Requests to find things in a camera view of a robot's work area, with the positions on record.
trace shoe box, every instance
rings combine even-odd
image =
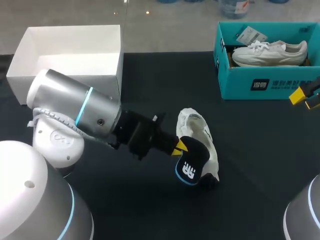
[[[247,27],[267,36],[266,42],[299,44],[306,41],[308,55],[300,66],[237,66],[237,39]],[[320,25],[314,22],[219,22],[214,46],[214,64],[221,97],[225,100],[281,100],[301,83],[320,76]]]

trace shoelace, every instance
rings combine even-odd
[[[269,42],[259,42],[256,40],[255,42],[251,43],[251,45],[248,46],[248,48],[253,49],[253,52],[256,52],[256,50],[262,50],[264,48],[269,49]]]

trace screw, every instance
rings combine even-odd
[[[103,124],[105,124],[105,120],[103,120],[102,118],[99,119],[97,122],[96,122],[98,125],[102,126]]]

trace sneaker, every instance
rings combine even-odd
[[[260,66],[299,66],[307,58],[307,42],[287,44],[283,41],[273,43],[255,41],[249,46],[233,51],[233,61],[241,67]]]
[[[176,135],[179,138],[182,136],[195,138],[206,146],[210,158],[203,167],[201,177],[211,174],[219,181],[217,151],[205,119],[192,108],[183,109],[178,116]]]

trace black table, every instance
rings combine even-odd
[[[175,176],[177,158],[152,150],[139,162],[126,146],[87,141],[67,180],[92,211],[94,240],[285,239],[287,204],[320,172],[320,110],[222,100],[212,52],[125,54],[122,105],[150,118],[166,112],[162,128],[171,133],[181,109],[197,110],[213,136],[221,182],[187,187]],[[31,119],[2,78],[0,141],[31,144]]]

